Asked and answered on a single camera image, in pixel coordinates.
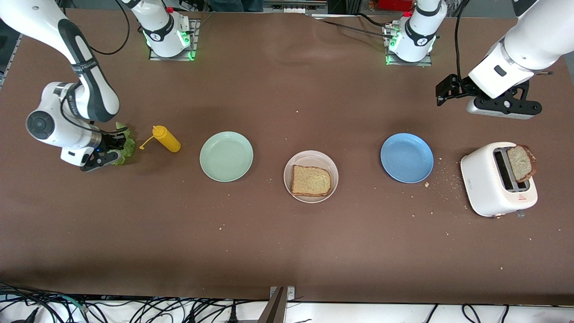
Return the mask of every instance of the toaster slot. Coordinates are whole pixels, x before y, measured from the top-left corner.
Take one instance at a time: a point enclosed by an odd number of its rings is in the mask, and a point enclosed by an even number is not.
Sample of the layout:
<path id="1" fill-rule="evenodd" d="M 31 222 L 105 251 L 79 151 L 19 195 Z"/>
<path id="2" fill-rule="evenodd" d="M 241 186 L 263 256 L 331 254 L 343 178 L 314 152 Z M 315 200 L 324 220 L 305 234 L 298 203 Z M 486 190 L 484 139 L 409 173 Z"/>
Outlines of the toaster slot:
<path id="1" fill-rule="evenodd" d="M 494 160 L 496 161 L 498 167 L 498 175 L 500 175 L 502 184 L 505 189 L 512 193 L 527 191 L 530 187 L 528 181 L 523 183 L 517 183 L 516 178 L 514 178 L 514 173 L 512 172 L 512 167 L 510 166 L 510 160 L 506 151 L 511 147 L 498 148 L 494 150 Z"/>

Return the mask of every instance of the toast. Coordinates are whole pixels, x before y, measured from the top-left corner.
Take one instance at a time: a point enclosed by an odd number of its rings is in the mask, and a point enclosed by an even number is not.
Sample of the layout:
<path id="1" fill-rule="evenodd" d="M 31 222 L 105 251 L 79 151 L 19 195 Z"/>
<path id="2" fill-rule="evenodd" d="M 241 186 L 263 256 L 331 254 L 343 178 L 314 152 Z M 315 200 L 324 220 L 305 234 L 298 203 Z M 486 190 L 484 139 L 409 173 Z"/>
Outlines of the toast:
<path id="1" fill-rule="evenodd" d="M 508 149 L 506 153 L 517 183 L 524 183 L 536 173 L 536 157 L 528 146 L 516 145 Z"/>
<path id="2" fill-rule="evenodd" d="M 295 196 L 324 197 L 331 191 L 331 175 L 319 167 L 293 165 L 291 193 Z"/>

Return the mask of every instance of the yellow squeeze bottle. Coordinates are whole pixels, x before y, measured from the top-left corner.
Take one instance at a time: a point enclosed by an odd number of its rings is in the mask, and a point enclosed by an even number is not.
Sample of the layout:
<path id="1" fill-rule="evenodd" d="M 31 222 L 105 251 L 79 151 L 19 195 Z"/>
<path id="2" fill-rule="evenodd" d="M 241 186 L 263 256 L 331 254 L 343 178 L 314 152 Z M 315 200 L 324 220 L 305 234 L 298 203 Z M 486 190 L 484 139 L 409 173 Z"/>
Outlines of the yellow squeeze bottle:
<path id="1" fill-rule="evenodd" d="M 140 149 L 144 149 L 144 145 L 152 138 L 157 139 L 157 141 L 171 152 L 178 152 L 181 148 L 181 143 L 172 135 L 171 132 L 169 132 L 168 128 L 164 126 L 153 126 L 152 134 L 153 136 L 149 137 L 141 146 L 139 146 Z"/>

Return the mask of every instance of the white toaster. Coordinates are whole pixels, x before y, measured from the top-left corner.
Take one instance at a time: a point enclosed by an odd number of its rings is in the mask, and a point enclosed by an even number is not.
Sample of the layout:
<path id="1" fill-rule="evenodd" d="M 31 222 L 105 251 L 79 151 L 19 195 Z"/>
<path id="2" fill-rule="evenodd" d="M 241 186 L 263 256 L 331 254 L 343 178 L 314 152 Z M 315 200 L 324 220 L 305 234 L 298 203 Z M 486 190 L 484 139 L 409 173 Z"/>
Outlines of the white toaster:
<path id="1" fill-rule="evenodd" d="M 527 209 L 538 200 L 534 180 L 517 183 L 506 151 L 516 144 L 486 145 L 462 158 L 460 169 L 472 209 L 485 217 Z"/>

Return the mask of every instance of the white robotic arm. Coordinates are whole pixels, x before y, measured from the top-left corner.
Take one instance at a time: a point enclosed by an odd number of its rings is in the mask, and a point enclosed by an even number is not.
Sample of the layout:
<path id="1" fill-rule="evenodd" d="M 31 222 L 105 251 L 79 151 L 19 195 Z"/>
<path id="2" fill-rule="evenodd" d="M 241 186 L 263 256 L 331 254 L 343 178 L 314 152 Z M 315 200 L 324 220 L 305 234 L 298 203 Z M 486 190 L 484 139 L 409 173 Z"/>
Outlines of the white robotic arm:
<path id="1" fill-rule="evenodd" d="M 526 100 L 528 80 L 574 51 L 574 1 L 513 0 L 513 6 L 517 24 L 469 77 L 459 80 L 451 74 L 437 85 L 437 105 L 474 96 L 467 105 L 470 113 L 530 119 L 541 112 L 540 103 Z"/>
<path id="2" fill-rule="evenodd" d="M 79 28 L 53 0 L 0 0 L 0 18 L 61 52 L 79 77 L 78 83 L 46 85 L 40 105 L 28 116 L 28 132 L 43 143 L 62 147 L 60 157 L 85 171 L 117 159 L 111 150 L 121 149 L 123 135 L 83 121 L 109 121 L 117 114 L 119 101 Z"/>
<path id="3" fill-rule="evenodd" d="M 574 51 L 573 31 L 574 1 L 535 1 L 468 76 L 494 99 Z"/>
<path id="4" fill-rule="evenodd" d="M 422 60 L 432 49 L 436 32 L 447 15 L 444 0 L 419 0 L 412 15 L 398 20 L 399 34 L 389 50 L 408 62 Z"/>
<path id="5" fill-rule="evenodd" d="M 181 36 L 182 25 L 188 18 L 168 13 L 161 0 L 122 0 L 142 25 L 148 46 L 161 57 L 173 57 L 189 46 Z"/>

